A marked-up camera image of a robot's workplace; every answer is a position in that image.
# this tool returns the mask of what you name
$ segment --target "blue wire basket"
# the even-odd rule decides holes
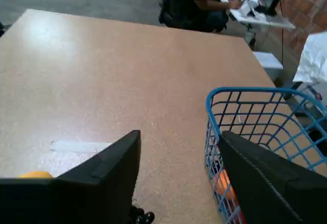
[[[206,99],[204,162],[226,223],[246,223],[218,149],[229,130],[278,155],[327,176],[327,110],[314,98],[286,88],[222,87]]]

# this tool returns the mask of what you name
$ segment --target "speckled tabletop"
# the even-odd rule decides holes
[[[220,223],[204,170],[205,98],[273,86],[241,38],[28,10],[0,39],[0,176],[57,176],[142,131],[134,198],[155,223]]]

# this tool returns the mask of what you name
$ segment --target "office chair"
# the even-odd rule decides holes
[[[207,32],[203,29],[203,18],[189,20],[186,16],[187,12],[183,13],[182,4],[185,1],[192,0],[162,0],[159,22],[170,28]]]
[[[162,0],[159,22],[170,28],[192,29],[192,22],[182,18],[179,3],[184,0]]]

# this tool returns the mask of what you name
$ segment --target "red brick wall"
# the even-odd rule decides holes
[[[282,0],[282,7],[284,17],[296,26],[284,30],[284,43],[300,55],[309,34],[327,30],[327,0]],[[282,35],[281,29],[274,32]]]

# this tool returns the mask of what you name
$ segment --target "white cloth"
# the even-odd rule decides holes
[[[294,82],[327,82],[327,32],[309,35]]]

